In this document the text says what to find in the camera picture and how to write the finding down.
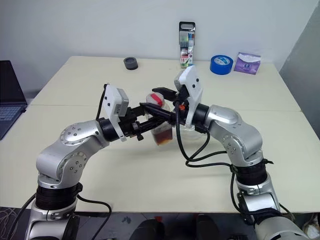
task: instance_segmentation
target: blue tape roll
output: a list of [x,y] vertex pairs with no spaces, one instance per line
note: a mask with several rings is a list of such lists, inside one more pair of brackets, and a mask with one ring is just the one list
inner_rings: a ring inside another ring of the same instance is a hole
[[211,58],[210,70],[218,75],[226,75],[231,72],[234,61],[225,55],[216,55]]

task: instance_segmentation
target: black cable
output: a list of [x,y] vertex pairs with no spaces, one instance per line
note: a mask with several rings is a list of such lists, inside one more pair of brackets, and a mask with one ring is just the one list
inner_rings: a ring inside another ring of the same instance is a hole
[[203,167],[210,167],[210,166],[227,166],[229,168],[231,167],[231,164],[226,162],[213,162],[213,163],[206,163],[206,164],[200,164],[200,165],[191,165],[189,164],[189,161],[186,161],[185,165],[190,168],[203,168]]
[[16,215],[15,219],[13,220],[10,230],[6,236],[6,240],[10,240],[12,238],[12,233],[14,232],[14,229],[21,217],[21,215],[24,213],[24,211],[26,210],[26,208],[28,207],[28,205],[33,201],[33,199],[36,198],[36,194],[33,194],[28,201],[25,202],[25,204],[22,206],[22,208],[20,209],[20,211],[18,212],[18,214]]
[[105,205],[108,209],[109,209],[109,214],[105,217],[105,220],[104,222],[101,224],[101,226],[99,227],[99,229],[95,232],[95,234],[93,235],[93,237],[91,238],[91,240],[94,240],[97,235],[99,234],[99,232],[101,231],[101,229],[105,226],[105,224],[107,223],[107,221],[109,220],[110,216],[111,216],[111,213],[112,213],[112,209],[111,209],[111,206],[106,203],[106,202],[103,202],[103,201],[93,201],[93,200],[88,200],[88,199],[85,199],[83,197],[81,197],[79,194],[76,196],[79,200],[83,201],[83,202],[86,202],[86,203],[91,203],[91,204],[102,204],[102,205]]
[[202,157],[198,157],[198,158],[194,158],[196,157],[209,143],[210,140],[210,134],[207,131],[207,139],[205,141],[205,143],[191,156],[188,157],[188,155],[186,154],[186,151],[184,149],[184,146],[182,144],[182,140],[181,140],[181,133],[180,133],[180,113],[179,113],[179,101],[175,102],[175,120],[176,120],[176,124],[175,124],[175,131],[176,131],[176,138],[178,141],[178,145],[180,148],[180,151],[183,155],[183,157],[186,159],[185,165],[191,168],[203,168],[203,167],[210,167],[210,166],[227,166],[227,167],[231,167],[231,164],[229,163],[225,163],[225,162],[214,162],[214,163],[208,163],[208,164],[201,164],[201,165],[190,165],[189,162],[198,162],[204,159],[207,159],[209,157],[212,157],[214,155],[218,155],[218,154],[226,154],[226,151],[216,151],[210,154],[207,154],[205,156]]
[[99,102],[99,107],[98,107],[98,112],[96,113],[96,117],[95,117],[95,120],[98,120],[100,118],[100,112],[101,112],[101,107],[102,107],[102,103],[104,101],[104,97],[105,97],[105,93],[106,93],[106,87],[107,87],[107,84],[105,84],[103,86],[103,92],[101,94],[101,98],[100,98],[100,102]]
[[208,145],[209,142],[210,142],[210,133],[209,133],[209,131],[207,130],[207,131],[206,131],[206,140],[205,140],[204,144],[203,144],[197,151],[195,151],[195,153],[192,154],[190,158],[191,158],[191,159],[194,159],[199,153],[201,153],[201,151],[202,151],[203,149],[205,149],[205,147]]
[[286,213],[290,216],[291,221],[294,222],[296,220],[295,216],[285,207],[283,206],[280,202],[279,202],[279,206],[286,211]]
[[230,183],[230,194],[231,194],[231,201],[234,206],[234,208],[241,213],[241,209],[236,204],[235,195],[234,195],[234,182],[235,182],[235,173],[232,173],[231,175],[231,183]]

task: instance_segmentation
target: cable clip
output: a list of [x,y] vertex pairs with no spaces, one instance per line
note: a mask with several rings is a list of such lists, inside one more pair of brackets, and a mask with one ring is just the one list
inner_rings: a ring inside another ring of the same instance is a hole
[[233,164],[230,165],[230,172],[236,174],[235,166]]
[[263,162],[264,164],[274,164],[273,161],[269,161],[269,160],[266,159],[266,158],[262,159],[262,162]]

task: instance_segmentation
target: white table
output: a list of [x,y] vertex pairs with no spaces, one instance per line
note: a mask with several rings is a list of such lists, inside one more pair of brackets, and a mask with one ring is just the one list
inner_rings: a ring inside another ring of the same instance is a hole
[[[180,72],[177,60],[138,59],[136,70],[127,70],[123,58],[73,56],[52,77],[32,105],[97,106],[103,85],[124,89],[135,107],[144,102],[152,88],[175,90]],[[195,63],[204,87],[202,103],[235,110],[300,111],[272,63],[262,63],[257,75],[231,71],[216,75],[210,62]]]
[[[0,141],[0,206],[21,207],[36,191],[36,158],[75,122],[91,120],[94,106],[31,105]],[[279,201],[293,212],[320,212],[320,143],[300,111],[240,110],[263,137],[264,156]],[[106,201],[115,212],[235,212],[227,167],[188,168],[176,141],[156,146],[144,140],[115,141],[93,155],[83,175],[88,199]],[[185,142],[190,153],[204,138]],[[221,150],[212,139],[203,154]],[[228,161],[218,155],[213,161]],[[77,204],[78,211],[105,211]]]

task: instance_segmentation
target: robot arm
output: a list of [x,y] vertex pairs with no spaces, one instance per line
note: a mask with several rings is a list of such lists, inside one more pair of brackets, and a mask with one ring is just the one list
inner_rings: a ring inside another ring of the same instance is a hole
[[138,122],[137,117],[145,114],[143,107],[128,107],[128,98],[122,89],[106,87],[103,105],[110,119],[68,126],[58,140],[38,156],[38,188],[31,206],[26,240],[76,239],[79,219],[74,211],[77,194],[83,187],[79,181],[89,158],[117,139],[137,136],[140,141],[142,133],[165,121],[150,118]]
[[[188,67],[175,85],[178,92],[163,87],[153,91],[183,105],[178,112],[181,116],[179,124],[194,125],[199,132],[206,130],[224,146],[239,189],[238,209],[248,222],[255,224],[257,238],[307,239],[293,222],[280,213],[279,202],[266,171],[267,162],[261,150],[262,137],[258,130],[245,123],[232,109],[201,104],[203,89],[194,66]],[[74,214],[76,196],[82,190],[79,180],[88,159],[107,147],[109,142],[117,139],[125,141],[126,137],[132,136],[137,136],[140,141],[143,139],[142,133],[164,121],[176,124],[174,112],[151,103],[130,108],[128,103],[123,90],[108,85],[103,106],[109,119],[101,118],[67,127],[59,139],[39,155],[36,162],[38,189],[31,207],[26,240],[76,239],[79,224]],[[153,118],[138,122],[137,117],[145,112]]]

